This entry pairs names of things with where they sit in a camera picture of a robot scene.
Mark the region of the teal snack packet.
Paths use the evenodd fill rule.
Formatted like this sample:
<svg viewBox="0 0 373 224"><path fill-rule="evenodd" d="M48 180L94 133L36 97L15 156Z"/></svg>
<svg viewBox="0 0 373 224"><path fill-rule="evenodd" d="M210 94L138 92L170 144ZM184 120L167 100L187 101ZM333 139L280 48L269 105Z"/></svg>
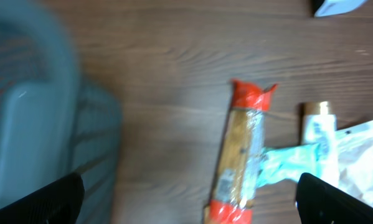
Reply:
<svg viewBox="0 0 373 224"><path fill-rule="evenodd" d="M260 163L257 187L276 184L282 180L298 182L302 173L320 175L317 150L319 144L305 144L286 148L265 147Z"/></svg>

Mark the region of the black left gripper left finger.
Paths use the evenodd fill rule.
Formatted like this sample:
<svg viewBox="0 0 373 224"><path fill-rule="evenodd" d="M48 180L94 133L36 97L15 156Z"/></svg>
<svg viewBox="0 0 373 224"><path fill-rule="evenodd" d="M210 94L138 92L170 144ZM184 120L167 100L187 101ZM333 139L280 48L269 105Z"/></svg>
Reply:
<svg viewBox="0 0 373 224"><path fill-rule="evenodd" d="M0 224L75 224L85 189L73 172L0 209Z"/></svg>

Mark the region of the white tube with gold cap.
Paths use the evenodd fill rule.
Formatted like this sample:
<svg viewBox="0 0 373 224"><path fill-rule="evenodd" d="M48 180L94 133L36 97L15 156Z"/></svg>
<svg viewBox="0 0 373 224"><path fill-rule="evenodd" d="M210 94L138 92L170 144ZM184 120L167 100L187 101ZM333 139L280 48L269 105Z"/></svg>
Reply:
<svg viewBox="0 0 373 224"><path fill-rule="evenodd" d="M316 144L315 176L334 187L339 185L336 115L328 101L303 104L302 144Z"/></svg>

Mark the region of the beige paper pouch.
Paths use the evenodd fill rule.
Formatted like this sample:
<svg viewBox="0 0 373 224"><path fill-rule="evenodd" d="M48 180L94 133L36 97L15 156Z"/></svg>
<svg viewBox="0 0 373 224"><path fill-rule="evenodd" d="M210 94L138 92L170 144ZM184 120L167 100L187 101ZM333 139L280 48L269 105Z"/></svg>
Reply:
<svg viewBox="0 0 373 224"><path fill-rule="evenodd" d="M373 207L373 120L336 131L339 189Z"/></svg>

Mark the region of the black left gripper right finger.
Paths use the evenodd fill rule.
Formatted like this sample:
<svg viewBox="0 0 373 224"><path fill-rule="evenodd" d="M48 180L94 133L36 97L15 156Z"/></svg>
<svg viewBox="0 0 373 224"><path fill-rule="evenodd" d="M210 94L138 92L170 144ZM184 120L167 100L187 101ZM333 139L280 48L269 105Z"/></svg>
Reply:
<svg viewBox="0 0 373 224"><path fill-rule="evenodd" d="M373 208L309 173L296 188L302 224L373 224Z"/></svg>

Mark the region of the red and clear snack package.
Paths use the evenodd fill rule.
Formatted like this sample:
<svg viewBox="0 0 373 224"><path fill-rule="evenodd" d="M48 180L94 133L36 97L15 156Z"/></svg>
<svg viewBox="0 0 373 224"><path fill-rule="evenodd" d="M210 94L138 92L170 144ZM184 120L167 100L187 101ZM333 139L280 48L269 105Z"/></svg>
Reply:
<svg viewBox="0 0 373 224"><path fill-rule="evenodd" d="M222 136L204 224L250 224L265 141L265 118L274 84L260 88L232 80L232 98Z"/></svg>

